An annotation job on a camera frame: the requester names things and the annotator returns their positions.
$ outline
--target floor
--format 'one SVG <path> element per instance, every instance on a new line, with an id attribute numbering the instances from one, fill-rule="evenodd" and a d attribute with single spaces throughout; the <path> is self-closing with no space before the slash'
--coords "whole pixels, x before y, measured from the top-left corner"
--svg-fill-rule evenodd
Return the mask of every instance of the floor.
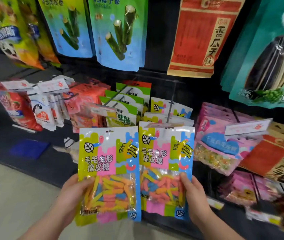
<path id="1" fill-rule="evenodd" d="M 0 165 L 0 239 L 17 239 L 49 209 L 60 189 L 14 169 Z M 144 223 L 121 220 L 77 227 L 74 222 L 61 234 L 61 240 L 185 239 Z"/>

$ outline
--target hand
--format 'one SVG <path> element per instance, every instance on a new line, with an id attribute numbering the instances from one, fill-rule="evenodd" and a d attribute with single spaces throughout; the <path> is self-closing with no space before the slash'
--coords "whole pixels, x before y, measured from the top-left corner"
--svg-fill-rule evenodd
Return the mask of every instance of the hand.
<path id="1" fill-rule="evenodd" d="M 214 214 L 206 200 L 206 195 L 201 183 L 192 175 L 192 182 L 186 173 L 181 173 L 181 180 L 186 188 L 186 199 L 189 204 L 189 217 L 199 227 L 206 224 Z"/>
<path id="2" fill-rule="evenodd" d="M 78 175 L 74 174 L 66 181 L 50 212 L 62 220 L 63 228 L 68 226 L 76 216 L 76 208 L 88 186 L 94 183 L 90 177 L 78 182 Z"/>

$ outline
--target red snack bag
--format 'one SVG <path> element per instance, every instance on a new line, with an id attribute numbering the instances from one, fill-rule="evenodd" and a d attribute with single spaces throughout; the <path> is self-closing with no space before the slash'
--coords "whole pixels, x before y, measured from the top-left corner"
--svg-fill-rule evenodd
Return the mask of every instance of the red snack bag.
<path id="1" fill-rule="evenodd" d="M 42 131 L 42 126 L 36 122 L 33 115 L 27 94 L 8 91 L 0 84 L 0 102 L 18 125 Z"/>

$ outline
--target colorful gummy candy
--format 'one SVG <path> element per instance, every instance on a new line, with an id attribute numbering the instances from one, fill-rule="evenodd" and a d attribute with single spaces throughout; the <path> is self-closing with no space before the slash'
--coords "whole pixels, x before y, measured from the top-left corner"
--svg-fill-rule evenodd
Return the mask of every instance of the colorful gummy candy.
<path id="1" fill-rule="evenodd" d="M 132 174 L 96 176 L 84 195 L 84 213 L 128 211 L 135 208 L 135 179 Z"/>
<path id="2" fill-rule="evenodd" d="M 184 188 L 179 172 L 144 166 L 140 182 L 141 194 L 149 200 L 173 206 L 184 205 Z"/>

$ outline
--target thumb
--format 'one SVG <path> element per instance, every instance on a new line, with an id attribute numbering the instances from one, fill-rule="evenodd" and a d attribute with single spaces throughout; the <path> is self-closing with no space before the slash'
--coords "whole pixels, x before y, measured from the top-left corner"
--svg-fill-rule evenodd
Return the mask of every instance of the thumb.
<path id="1" fill-rule="evenodd" d="M 90 184 L 94 183 L 94 181 L 95 177 L 89 177 L 88 179 L 83 179 L 82 181 L 78 182 L 76 186 L 81 190 L 85 190 Z"/>
<path id="2" fill-rule="evenodd" d="M 194 188 L 194 185 L 191 183 L 191 181 L 187 178 L 186 173 L 181 173 L 180 174 L 181 181 L 184 184 L 184 187 L 186 190 L 192 190 Z"/>

